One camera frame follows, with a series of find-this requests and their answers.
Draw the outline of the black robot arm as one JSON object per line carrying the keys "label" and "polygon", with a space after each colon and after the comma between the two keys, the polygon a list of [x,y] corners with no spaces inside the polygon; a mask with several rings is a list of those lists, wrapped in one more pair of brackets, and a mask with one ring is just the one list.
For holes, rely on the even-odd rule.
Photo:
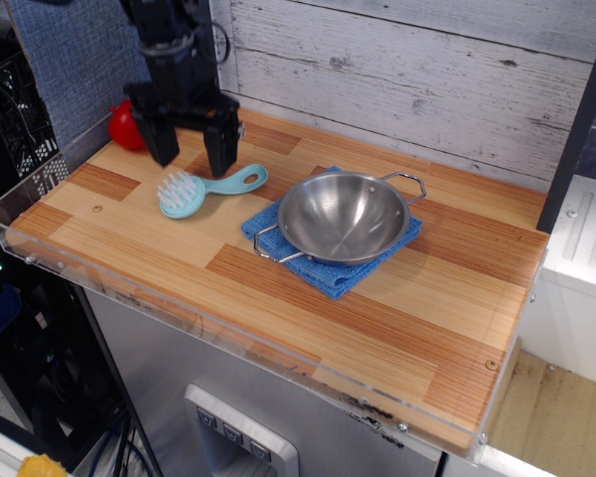
{"label": "black robot arm", "polygon": [[152,158],[163,167],[179,155],[179,128],[201,131],[212,175],[223,177],[236,161],[241,122],[239,102],[219,86],[215,31],[207,1],[123,1],[138,34],[150,79],[124,92]]}

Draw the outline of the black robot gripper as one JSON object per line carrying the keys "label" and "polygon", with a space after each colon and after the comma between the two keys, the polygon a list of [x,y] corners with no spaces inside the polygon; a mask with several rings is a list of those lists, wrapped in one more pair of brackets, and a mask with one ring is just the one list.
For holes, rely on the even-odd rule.
{"label": "black robot gripper", "polygon": [[239,103],[219,87],[218,67],[230,53],[228,42],[141,42],[149,79],[129,83],[137,129],[152,158],[170,165],[180,152],[175,128],[204,132],[214,178],[236,161]]}

